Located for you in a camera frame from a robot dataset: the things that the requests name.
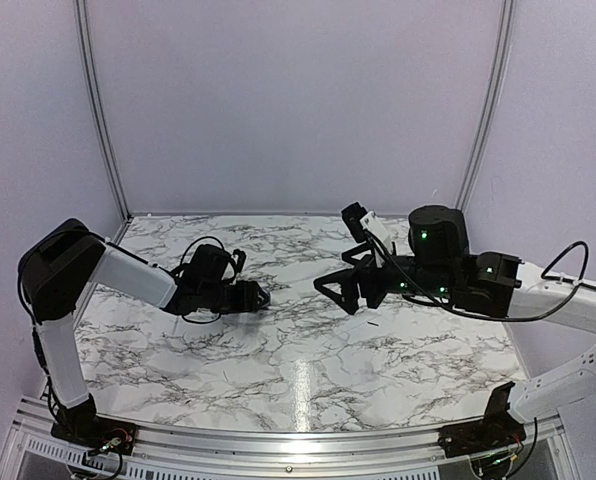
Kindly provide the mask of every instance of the robotic hand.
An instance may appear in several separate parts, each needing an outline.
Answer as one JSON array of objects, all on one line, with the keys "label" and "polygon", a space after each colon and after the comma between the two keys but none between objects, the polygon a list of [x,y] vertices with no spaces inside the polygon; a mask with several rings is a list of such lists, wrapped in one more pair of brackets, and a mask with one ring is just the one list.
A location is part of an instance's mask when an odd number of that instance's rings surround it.
[{"label": "robotic hand", "polygon": [[[396,246],[375,213],[355,203],[342,216],[360,244],[342,254],[352,268],[318,278],[314,287],[349,314],[358,310],[361,297],[367,307],[378,308],[393,293],[465,318],[507,323],[547,320],[596,334],[596,283],[584,281],[589,256],[584,242],[569,246],[545,269],[497,252],[471,255],[462,212],[425,206],[409,216],[414,255],[396,255]],[[585,257],[577,279],[548,275],[579,246]],[[356,258],[364,252],[369,253]],[[340,293],[329,288],[332,284]],[[543,375],[495,388],[482,419],[441,428],[438,443],[448,458],[474,455],[472,469],[478,478],[507,478],[514,455],[506,447],[522,445],[527,438],[525,423],[533,421],[537,429],[537,417],[593,394],[596,345]],[[501,449],[481,461],[480,453]]]},{"label": "robotic hand", "polygon": [[[269,305],[270,295],[255,281],[236,281],[245,259],[240,250],[231,255],[224,248],[202,244],[189,263],[183,256],[178,267],[167,271],[90,232],[75,219],[29,250],[18,265],[18,294],[32,318],[34,350],[48,379],[48,404],[56,420],[52,435],[97,453],[130,454],[133,449],[136,426],[97,415],[80,368],[72,312],[87,282],[183,318],[201,308],[220,315],[255,312]],[[224,278],[229,266],[233,274]]]}]

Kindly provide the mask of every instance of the vent grille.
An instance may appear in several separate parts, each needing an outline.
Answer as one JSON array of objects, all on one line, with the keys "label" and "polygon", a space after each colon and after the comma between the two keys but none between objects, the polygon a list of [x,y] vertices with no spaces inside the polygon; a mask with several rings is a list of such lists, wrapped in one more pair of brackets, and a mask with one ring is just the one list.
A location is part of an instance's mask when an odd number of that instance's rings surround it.
[{"label": "vent grille", "polygon": [[[59,443],[54,443],[50,439],[28,437],[26,450],[30,453],[40,455],[41,457],[55,460],[56,462],[66,463],[72,467],[83,468],[82,458],[84,449],[82,447],[66,447]],[[188,471],[181,471],[181,469],[167,468],[161,466],[144,465],[145,460],[141,463],[134,461],[132,457],[123,457],[125,460],[125,467],[121,478],[131,480],[235,480],[237,476],[212,475],[207,476],[203,474],[195,474]],[[90,458],[87,461],[88,470],[96,473],[105,467],[105,463],[97,457]],[[365,475],[362,477],[338,477],[339,479],[346,478],[349,480],[441,480],[440,473],[437,467],[424,468],[419,470],[410,470],[402,473],[392,473],[389,476],[374,476]]]}]

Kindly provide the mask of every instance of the marble tabletop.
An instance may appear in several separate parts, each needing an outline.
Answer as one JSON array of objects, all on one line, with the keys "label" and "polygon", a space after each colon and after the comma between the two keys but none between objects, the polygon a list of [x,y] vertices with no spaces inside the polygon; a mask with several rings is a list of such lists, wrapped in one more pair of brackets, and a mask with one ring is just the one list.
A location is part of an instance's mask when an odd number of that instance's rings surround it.
[{"label": "marble tabletop", "polygon": [[[406,220],[384,223],[408,252]],[[319,295],[313,279],[345,268],[355,245],[338,217],[141,217],[122,246],[172,268],[201,235],[247,253],[242,277],[270,290],[271,306],[190,325],[98,287],[76,338],[101,412],[226,430],[384,429],[481,415],[493,387],[525,378],[502,324],[395,295],[350,316]]]}]

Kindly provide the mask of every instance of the white wall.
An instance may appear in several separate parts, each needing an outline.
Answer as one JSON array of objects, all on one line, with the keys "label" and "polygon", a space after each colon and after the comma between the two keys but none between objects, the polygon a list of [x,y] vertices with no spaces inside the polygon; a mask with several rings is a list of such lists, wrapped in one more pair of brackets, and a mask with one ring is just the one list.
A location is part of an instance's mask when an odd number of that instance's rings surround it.
[{"label": "white wall", "polygon": [[120,225],[85,92],[72,3],[0,1],[0,452],[40,380],[20,256],[70,216],[107,235]]},{"label": "white wall", "polygon": [[[514,38],[467,214],[473,249],[546,265],[584,239],[596,279],[596,0],[521,1]],[[558,271],[577,274],[580,258]],[[596,340],[545,322],[512,330],[533,374]],[[596,479],[596,398],[561,413],[582,478]]]},{"label": "white wall", "polygon": [[90,2],[131,209],[453,204],[501,2]]}]

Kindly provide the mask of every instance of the gray marble vein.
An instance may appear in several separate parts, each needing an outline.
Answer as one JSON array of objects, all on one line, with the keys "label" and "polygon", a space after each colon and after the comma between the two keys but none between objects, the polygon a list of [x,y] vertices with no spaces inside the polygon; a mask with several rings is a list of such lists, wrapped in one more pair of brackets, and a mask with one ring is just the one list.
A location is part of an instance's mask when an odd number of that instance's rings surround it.
[{"label": "gray marble vein", "polygon": [[[408,251],[407,222],[384,223]],[[272,305],[190,325],[98,287],[76,336],[100,411],[229,430],[382,429],[480,415],[493,387],[524,378],[501,324],[396,296],[349,316],[319,295],[313,279],[344,268],[355,245],[336,217],[142,217],[122,245],[172,268],[201,235],[245,250],[242,277]]]}]

